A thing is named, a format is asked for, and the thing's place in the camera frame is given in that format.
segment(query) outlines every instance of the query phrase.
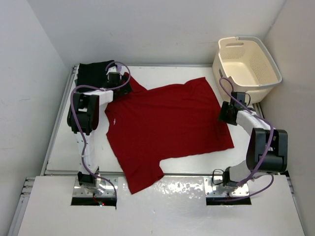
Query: black cable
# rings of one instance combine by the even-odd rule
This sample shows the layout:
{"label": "black cable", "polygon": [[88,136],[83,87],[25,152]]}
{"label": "black cable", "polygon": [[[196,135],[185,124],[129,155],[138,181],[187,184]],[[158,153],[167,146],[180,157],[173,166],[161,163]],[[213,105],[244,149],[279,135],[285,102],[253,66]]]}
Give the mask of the black cable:
{"label": "black cable", "polygon": [[251,103],[251,101],[252,101],[252,98],[251,98],[251,96],[250,96],[248,93],[245,93],[245,94],[247,94],[247,95],[248,95],[248,97],[250,97],[250,100],[249,100],[249,102],[248,102],[248,104],[247,104],[247,106],[249,106],[249,105],[250,105],[250,103]]}
{"label": "black cable", "polygon": [[222,181],[221,183],[214,183],[214,182],[213,182],[213,178],[214,178],[214,176],[215,176],[215,172],[216,172],[216,171],[222,171],[222,174],[223,174],[223,173],[224,173],[224,170],[222,170],[222,169],[214,169],[213,172],[212,172],[212,178],[211,178],[212,184],[214,184],[214,185],[220,185],[220,184],[223,183],[223,181]]}

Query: laundry basket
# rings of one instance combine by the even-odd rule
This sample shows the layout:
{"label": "laundry basket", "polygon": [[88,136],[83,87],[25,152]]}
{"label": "laundry basket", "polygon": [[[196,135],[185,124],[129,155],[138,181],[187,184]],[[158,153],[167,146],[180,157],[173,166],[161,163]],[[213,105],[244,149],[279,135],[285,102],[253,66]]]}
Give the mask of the laundry basket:
{"label": "laundry basket", "polygon": [[[219,40],[219,51],[213,62],[213,73],[224,101],[230,97],[219,85],[219,79],[227,78],[234,91],[246,92],[251,103],[260,102],[270,90],[282,81],[282,76],[266,47],[256,37],[231,37]],[[231,92],[231,85],[223,81]]]}

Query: t-shirt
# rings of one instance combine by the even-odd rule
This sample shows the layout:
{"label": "t-shirt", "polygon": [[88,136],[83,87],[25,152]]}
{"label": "t-shirt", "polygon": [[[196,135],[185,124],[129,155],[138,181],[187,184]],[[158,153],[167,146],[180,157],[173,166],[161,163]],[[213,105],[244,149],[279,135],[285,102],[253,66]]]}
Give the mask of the t-shirt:
{"label": "t-shirt", "polygon": [[133,92],[107,105],[107,138],[132,194],[164,174],[163,159],[233,148],[220,105],[205,78]]}

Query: white laundry basket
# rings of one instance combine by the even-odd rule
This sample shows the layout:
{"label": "white laundry basket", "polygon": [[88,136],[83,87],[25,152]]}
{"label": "white laundry basket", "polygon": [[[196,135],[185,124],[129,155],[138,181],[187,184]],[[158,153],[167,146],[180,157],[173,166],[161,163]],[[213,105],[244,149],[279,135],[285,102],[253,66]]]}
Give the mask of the white laundry basket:
{"label": "white laundry basket", "polygon": [[[270,90],[282,81],[282,76],[266,47],[256,37],[231,37],[219,40],[219,51],[213,62],[213,73],[224,101],[230,97],[219,85],[227,78],[234,91],[246,92],[251,103],[260,102]],[[223,81],[231,92],[231,85]]]}

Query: basket hole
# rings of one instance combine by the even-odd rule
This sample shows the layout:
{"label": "basket hole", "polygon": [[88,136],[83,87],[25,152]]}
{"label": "basket hole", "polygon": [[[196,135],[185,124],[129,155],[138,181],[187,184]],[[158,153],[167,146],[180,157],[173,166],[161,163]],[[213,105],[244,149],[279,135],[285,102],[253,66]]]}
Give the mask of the basket hole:
{"label": "basket hole", "polygon": [[228,43],[226,47],[240,47],[243,46],[244,43]]}

